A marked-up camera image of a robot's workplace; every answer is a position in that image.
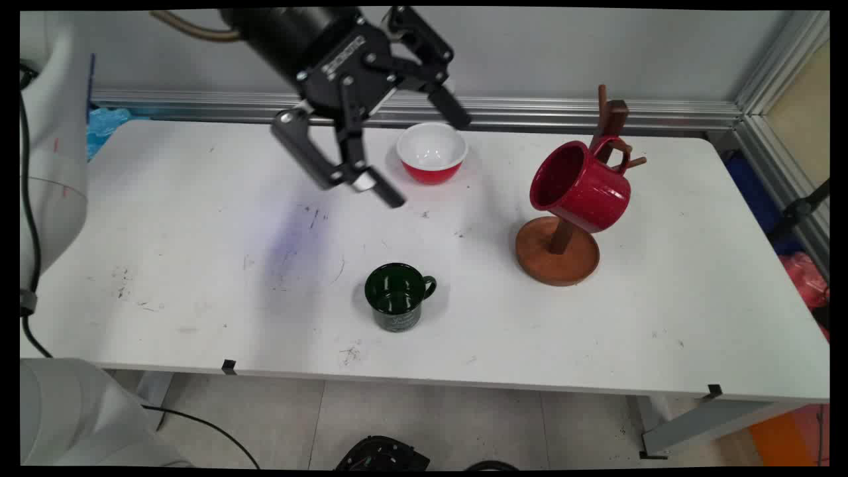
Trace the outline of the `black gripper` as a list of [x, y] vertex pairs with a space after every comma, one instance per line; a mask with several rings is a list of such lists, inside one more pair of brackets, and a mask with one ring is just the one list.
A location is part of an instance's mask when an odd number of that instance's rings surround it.
[[[427, 95], [455, 129], [468, 127], [472, 117], [445, 87], [454, 49], [415, 9], [391, 7], [382, 29], [360, 13], [279, 13], [278, 70], [300, 100], [273, 118], [272, 132], [321, 190], [348, 184], [400, 208], [405, 196], [367, 162], [363, 122], [396, 89]], [[394, 56], [390, 43], [405, 46], [416, 61]], [[310, 139], [312, 115], [339, 125], [339, 163]]]

